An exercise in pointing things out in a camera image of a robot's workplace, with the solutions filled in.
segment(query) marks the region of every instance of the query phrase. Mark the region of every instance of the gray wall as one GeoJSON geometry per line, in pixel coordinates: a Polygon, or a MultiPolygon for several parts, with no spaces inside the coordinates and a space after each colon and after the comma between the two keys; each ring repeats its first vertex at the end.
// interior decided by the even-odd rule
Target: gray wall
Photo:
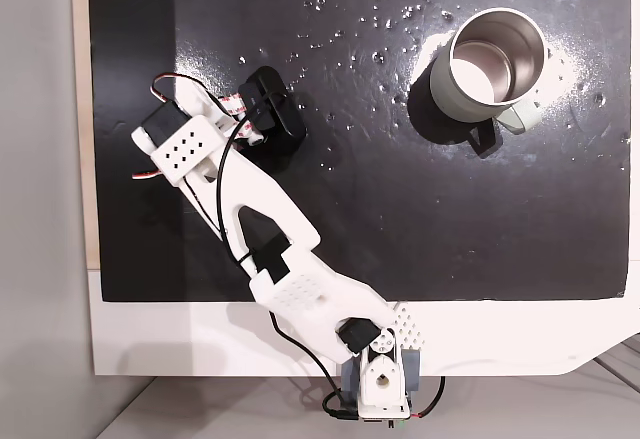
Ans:
{"type": "Polygon", "coordinates": [[[148,382],[94,377],[71,0],[0,0],[0,438],[90,438],[148,382]]]}

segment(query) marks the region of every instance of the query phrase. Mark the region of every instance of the black cable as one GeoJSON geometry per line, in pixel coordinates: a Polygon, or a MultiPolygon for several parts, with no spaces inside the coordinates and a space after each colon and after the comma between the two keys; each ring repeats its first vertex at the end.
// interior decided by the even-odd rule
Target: black cable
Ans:
{"type": "MultiPolygon", "coordinates": [[[[244,261],[247,258],[247,255],[243,256],[240,260],[236,259],[236,257],[233,254],[233,251],[231,250],[231,245],[229,244],[229,239],[227,237],[227,230],[224,227],[224,219],[222,217],[222,205],[221,205],[222,204],[222,174],[224,172],[224,165],[225,165],[225,163],[227,161],[227,157],[229,155],[229,151],[231,150],[231,146],[233,145],[233,141],[236,138],[236,136],[238,135],[238,132],[240,132],[240,129],[246,124],[246,122],[258,110],[258,107],[265,100],[269,99],[273,94],[276,94],[276,93],[272,92],[272,93],[267,94],[266,96],[264,96],[262,98],[262,100],[257,102],[249,111],[247,111],[246,115],[238,122],[238,125],[234,128],[233,132],[231,133],[231,136],[229,137],[229,140],[227,141],[227,143],[224,146],[224,150],[222,151],[222,156],[220,157],[220,165],[218,166],[218,177],[217,177],[217,181],[216,181],[216,214],[218,216],[218,226],[219,226],[220,238],[222,240],[222,243],[224,244],[224,247],[225,247],[225,249],[227,251],[227,254],[229,255],[229,258],[238,267],[240,267],[240,269],[242,269],[243,271],[244,271],[244,269],[242,268],[241,263],[242,263],[242,261],[244,261]]],[[[275,316],[275,314],[273,312],[269,311],[269,315],[271,316],[271,323],[273,325],[273,328],[278,333],[278,335],[280,335],[280,337],[282,337],[286,341],[290,342],[291,344],[293,344],[296,347],[298,347],[299,349],[301,349],[303,352],[305,352],[313,360],[313,362],[315,362],[318,365],[320,370],[322,370],[322,373],[324,374],[324,376],[327,378],[327,381],[329,381],[329,384],[333,388],[333,392],[329,396],[325,397],[324,401],[322,401],[322,408],[324,409],[324,411],[327,414],[329,414],[331,417],[335,417],[336,419],[358,420],[359,417],[358,417],[357,412],[354,412],[354,411],[349,409],[348,404],[345,402],[344,397],[342,396],[342,394],[340,392],[340,389],[338,388],[338,386],[336,385],[335,381],[333,380],[333,378],[329,374],[329,371],[327,371],[327,369],[324,367],[324,364],[322,364],[322,362],[320,362],[320,359],[318,359],[318,357],[313,352],[311,352],[311,350],[309,350],[304,344],[300,343],[299,341],[295,340],[293,337],[291,337],[291,336],[287,335],[285,332],[283,332],[282,329],[280,329],[280,327],[278,326],[278,321],[277,321],[276,316],[275,316]],[[345,410],[335,410],[335,409],[331,409],[331,408],[328,407],[327,403],[329,402],[329,400],[333,396],[337,396],[338,397],[338,400],[340,401],[340,405],[343,408],[345,408],[345,410]]]]}
{"type": "Polygon", "coordinates": [[[218,226],[220,227],[220,238],[222,239],[222,243],[224,244],[224,248],[227,251],[229,257],[236,264],[240,265],[236,257],[233,255],[233,251],[231,250],[231,245],[229,244],[229,239],[227,238],[227,229],[224,227],[224,219],[222,218],[222,173],[224,172],[224,165],[227,162],[227,156],[229,155],[229,151],[231,150],[231,146],[233,145],[233,141],[236,136],[240,132],[240,129],[247,123],[249,119],[259,110],[260,106],[271,96],[274,94],[279,94],[277,92],[270,92],[269,94],[264,95],[258,102],[256,102],[251,109],[249,109],[246,115],[240,119],[236,127],[233,129],[231,136],[229,136],[229,140],[224,145],[224,150],[222,151],[222,156],[220,157],[220,165],[218,166],[218,178],[216,180],[216,213],[218,216],[218,226]]]}
{"type": "Polygon", "coordinates": [[[320,359],[318,359],[318,357],[313,352],[311,352],[309,350],[309,348],[307,348],[307,346],[305,346],[301,342],[295,340],[293,337],[287,335],[282,329],[280,329],[280,326],[278,326],[278,321],[276,320],[276,316],[275,316],[275,314],[273,312],[269,311],[269,315],[271,316],[271,323],[273,324],[273,328],[280,335],[280,337],[282,337],[286,341],[289,341],[291,344],[293,344],[294,346],[298,347],[299,349],[304,351],[309,357],[311,357],[311,359],[313,359],[313,362],[315,362],[318,365],[318,367],[320,368],[320,370],[322,371],[324,376],[327,378],[327,381],[329,381],[329,384],[331,385],[331,388],[333,389],[333,391],[330,392],[327,395],[327,397],[325,397],[324,400],[322,401],[322,409],[324,409],[324,411],[327,414],[331,415],[332,417],[336,417],[338,419],[351,419],[351,415],[355,415],[355,419],[357,420],[358,419],[358,414],[355,413],[352,410],[353,408],[351,408],[347,404],[347,402],[344,400],[344,397],[342,395],[342,391],[336,385],[335,381],[333,380],[333,378],[329,374],[329,371],[327,371],[327,368],[324,367],[324,364],[322,364],[322,362],[320,362],[320,359]],[[333,398],[334,396],[336,396],[338,398],[338,401],[340,401],[340,406],[343,407],[346,410],[335,410],[335,409],[331,409],[331,408],[329,408],[327,406],[327,403],[329,402],[329,400],[331,398],[333,398]]]}
{"type": "Polygon", "coordinates": [[[433,398],[433,401],[431,401],[431,404],[429,404],[424,411],[419,412],[417,414],[412,414],[412,417],[417,417],[418,419],[422,419],[423,417],[425,417],[435,409],[435,407],[440,402],[440,399],[442,398],[442,393],[444,392],[445,380],[446,378],[444,376],[440,377],[440,387],[438,387],[438,392],[436,392],[436,395],[433,398]]]}
{"type": "Polygon", "coordinates": [[[196,200],[196,202],[200,206],[200,209],[202,210],[202,213],[204,214],[204,217],[207,218],[207,220],[211,223],[211,225],[213,226],[213,228],[216,231],[220,232],[220,229],[218,229],[218,226],[216,226],[216,223],[211,220],[211,217],[209,217],[209,214],[207,214],[207,210],[202,206],[202,203],[200,202],[200,199],[198,199],[198,196],[196,195],[196,191],[193,190],[193,188],[191,187],[191,184],[189,184],[189,182],[187,181],[187,176],[184,176],[184,183],[187,185],[187,188],[189,189],[189,191],[193,195],[193,198],[196,200]]]}
{"type": "Polygon", "coordinates": [[[625,376],[620,374],[618,371],[616,371],[613,367],[611,367],[609,364],[604,362],[602,359],[600,359],[599,357],[594,357],[593,358],[593,362],[598,364],[600,367],[604,368],[609,374],[614,375],[615,377],[620,379],[622,382],[624,382],[627,386],[629,386],[631,389],[633,389],[638,394],[640,394],[640,387],[638,387],[633,382],[631,382],[629,379],[627,379],[625,376]]]}

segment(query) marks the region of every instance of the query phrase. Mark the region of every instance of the cable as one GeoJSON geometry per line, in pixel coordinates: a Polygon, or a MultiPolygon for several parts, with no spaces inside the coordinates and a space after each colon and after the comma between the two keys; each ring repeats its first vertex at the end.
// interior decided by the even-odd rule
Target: cable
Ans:
{"type": "MultiPolygon", "coordinates": [[[[246,122],[255,114],[255,112],[258,110],[258,107],[262,105],[262,103],[265,100],[269,99],[273,94],[276,94],[276,93],[272,92],[263,96],[263,98],[260,101],[258,101],[251,109],[249,109],[246,115],[238,122],[233,132],[231,133],[231,136],[229,136],[227,143],[224,146],[224,150],[222,151],[222,156],[220,157],[220,165],[218,166],[218,177],[216,181],[216,215],[218,216],[218,226],[220,227],[219,228],[220,239],[224,244],[225,250],[227,251],[229,258],[243,271],[244,269],[242,268],[241,262],[244,259],[246,259],[247,256],[245,255],[240,260],[236,259],[235,255],[233,254],[233,251],[231,250],[231,245],[229,244],[229,239],[227,237],[227,230],[224,227],[224,219],[222,217],[222,174],[224,173],[224,166],[227,161],[229,151],[231,150],[231,146],[233,145],[233,141],[236,138],[236,135],[238,134],[238,132],[240,132],[240,129],[242,128],[242,126],[244,126],[246,122]]],[[[320,362],[320,359],[318,359],[318,357],[313,352],[311,352],[311,350],[309,350],[309,348],[307,348],[304,344],[295,340],[293,337],[287,335],[284,331],[282,331],[282,329],[280,329],[280,327],[278,326],[278,321],[273,312],[269,311],[269,316],[271,317],[271,324],[273,325],[273,328],[275,329],[276,333],[278,333],[278,335],[282,337],[284,340],[290,342],[291,344],[293,344],[294,346],[302,350],[305,354],[307,354],[313,360],[313,362],[315,362],[318,365],[318,367],[320,368],[324,376],[327,378],[327,381],[329,381],[329,384],[331,385],[331,388],[333,389],[333,391],[327,397],[325,397],[324,400],[322,401],[323,410],[327,414],[329,414],[331,417],[335,417],[336,419],[358,420],[359,418],[358,413],[354,412],[351,408],[349,408],[348,404],[344,400],[344,397],[342,396],[340,389],[338,388],[335,381],[329,374],[329,371],[327,371],[327,368],[324,367],[324,364],[322,364],[322,362],[320,362]],[[343,407],[344,409],[336,410],[336,409],[331,409],[328,406],[329,400],[334,396],[338,397],[338,400],[340,401],[340,406],[343,407]]]]}
{"type": "Polygon", "coordinates": [[[160,171],[138,172],[137,174],[131,174],[131,179],[151,179],[161,175],[160,171]]]}
{"type": "Polygon", "coordinates": [[[612,374],[612,375],[616,376],[618,379],[620,379],[622,382],[624,382],[627,386],[629,386],[631,389],[633,389],[638,394],[640,394],[640,387],[638,387],[633,382],[631,382],[629,379],[627,379],[625,376],[620,374],[618,371],[616,371],[613,367],[611,367],[609,364],[604,362],[602,359],[600,359],[599,357],[594,357],[593,358],[593,362],[598,364],[600,367],[603,367],[609,374],[612,374]]]}
{"type": "Polygon", "coordinates": [[[293,337],[285,334],[282,329],[280,329],[280,327],[278,326],[278,321],[276,320],[276,316],[273,312],[269,311],[269,316],[271,316],[271,323],[273,324],[273,328],[276,330],[276,332],[280,335],[280,337],[282,337],[284,340],[289,341],[291,344],[293,344],[294,346],[298,347],[299,349],[301,349],[303,352],[305,352],[311,359],[313,359],[313,362],[315,362],[318,367],[320,368],[320,370],[322,371],[322,373],[324,374],[324,376],[327,378],[327,381],[329,381],[329,384],[331,385],[331,388],[333,389],[332,392],[330,392],[327,397],[324,398],[324,400],[322,401],[322,409],[324,409],[324,411],[329,414],[332,417],[335,417],[337,419],[345,419],[345,420],[349,420],[352,418],[352,416],[355,414],[355,419],[358,419],[358,414],[355,413],[351,408],[349,407],[349,405],[347,404],[347,402],[344,400],[344,396],[342,395],[342,391],[340,390],[340,388],[336,385],[335,381],[333,380],[333,378],[331,377],[331,375],[329,374],[329,371],[327,371],[327,368],[324,367],[324,364],[322,364],[322,362],[320,362],[320,359],[318,359],[318,357],[309,350],[309,348],[307,348],[307,346],[305,346],[304,344],[302,344],[299,341],[296,341],[293,337]],[[333,397],[337,397],[338,401],[340,401],[340,406],[343,407],[346,410],[336,410],[336,409],[331,409],[330,407],[328,407],[328,402],[333,398],[333,397]]]}
{"type": "Polygon", "coordinates": [[[178,72],[163,72],[162,74],[158,74],[156,77],[153,78],[153,81],[151,82],[151,87],[149,89],[151,91],[151,94],[156,96],[162,102],[167,102],[169,100],[169,98],[167,96],[165,96],[164,94],[162,94],[160,91],[158,91],[158,89],[156,89],[156,83],[160,79],[165,79],[165,78],[168,78],[168,77],[173,78],[173,79],[188,79],[188,80],[190,80],[192,82],[195,82],[200,87],[202,87],[202,89],[207,93],[207,95],[211,98],[211,100],[216,104],[216,106],[218,106],[218,108],[224,114],[229,115],[227,113],[227,109],[220,103],[220,101],[218,100],[218,98],[216,96],[214,96],[213,94],[211,94],[211,92],[209,92],[209,89],[207,89],[207,86],[205,86],[201,80],[196,79],[195,77],[188,76],[186,74],[180,74],[178,72]]]}
{"type": "Polygon", "coordinates": [[[440,399],[442,398],[442,393],[444,392],[445,379],[446,378],[444,376],[440,377],[440,387],[438,387],[438,392],[436,392],[436,396],[433,398],[433,401],[431,401],[431,404],[429,404],[424,411],[419,412],[417,414],[411,414],[411,417],[417,417],[418,419],[422,419],[423,417],[427,416],[431,411],[435,409],[435,407],[440,402],[440,399]]]}
{"type": "Polygon", "coordinates": [[[178,72],[163,72],[162,74],[158,74],[156,77],[153,78],[153,81],[151,82],[151,87],[149,88],[149,90],[151,91],[151,94],[156,96],[162,102],[167,102],[169,98],[164,94],[162,94],[158,89],[156,89],[156,82],[158,82],[160,79],[164,79],[167,77],[172,77],[174,79],[176,78],[189,79],[190,81],[193,81],[196,84],[198,84],[207,92],[207,94],[209,94],[209,91],[207,90],[206,86],[202,83],[202,81],[196,79],[195,77],[187,76],[186,74],[180,74],[178,72]]]}
{"type": "Polygon", "coordinates": [[[191,192],[191,195],[193,195],[193,198],[196,200],[196,202],[200,206],[200,209],[202,210],[202,213],[204,214],[204,217],[207,218],[207,220],[211,223],[211,225],[214,227],[214,229],[216,231],[220,232],[220,229],[218,229],[218,227],[216,226],[216,223],[213,222],[213,220],[211,220],[211,217],[209,217],[209,214],[207,214],[207,210],[202,206],[202,203],[200,202],[200,199],[198,199],[196,191],[193,190],[193,187],[191,187],[191,184],[189,184],[189,182],[187,181],[187,176],[184,176],[184,183],[186,184],[187,188],[191,192]]]}

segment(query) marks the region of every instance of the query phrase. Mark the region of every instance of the gray floor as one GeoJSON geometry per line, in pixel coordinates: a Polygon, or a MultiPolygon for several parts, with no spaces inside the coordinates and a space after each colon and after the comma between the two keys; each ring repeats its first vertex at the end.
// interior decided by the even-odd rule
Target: gray floor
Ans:
{"type": "MultiPolygon", "coordinates": [[[[619,345],[602,359],[640,383],[640,355],[619,345]]],[[[416,407],[437,383],[423,378],[416,407]]],[[[100,439],[640,437],[640,394],[594,362],[564,376],[450,378],[432,415],[394,431],[329,418],[320,410],[327,392],[321,379],[158,378],[100,439]]]]}

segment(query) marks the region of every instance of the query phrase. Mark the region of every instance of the hole pattern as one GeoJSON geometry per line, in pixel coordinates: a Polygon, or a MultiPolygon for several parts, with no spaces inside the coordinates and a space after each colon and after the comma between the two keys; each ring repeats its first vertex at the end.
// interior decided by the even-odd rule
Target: hole pattern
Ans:
{"type": "Polygon", "coordinates": [[[286,287],[275,295],[273,301],[286,304],[291,309],[308,310],[325,304],[327,297],[313,277],[300,276],[287,281],[286,287]]]}
{"type": "MultiPolygon", "coordinates": [[[[194,131],[189,131],[189,138],[195,138],[196,133],[194,131]]],[[[182,145],[185,145],[189,148],[189,154],[193,155],[196,153],[196,143],[194,141],[191,140],[187,140],[186,137],[183,137],[180,142],[182,143],[182,145]]],[[[204,146],[204,143],[202,142],[198,142],[197,143],[197,147],[201,148],[204,146]]],[[[174,162],[173,164],[173,168],[174,169],[178,169],[178,162],[186,162],[187,161],[187,154],[186,154],[186,150],[180,150],[179,146],[173,146],[173,152],[177,152],[177,157],[174,159],[176,162],[174,162]]],[[[171,159],[171,154],[170,153],[166,153],[165,157],[167,159],[171,159]]]]}
{"type": "Polygon", "coordinates": [[[414,317],[411,317],[411,306],[407,303],[401,303],[396,306],[396,314],[398,318],[394,321],[394,329],[396,330],[396,340],[403,349],[421,350],[425,345],[425,340],[421,331],[418,330],[418,323],[414,317]]]}

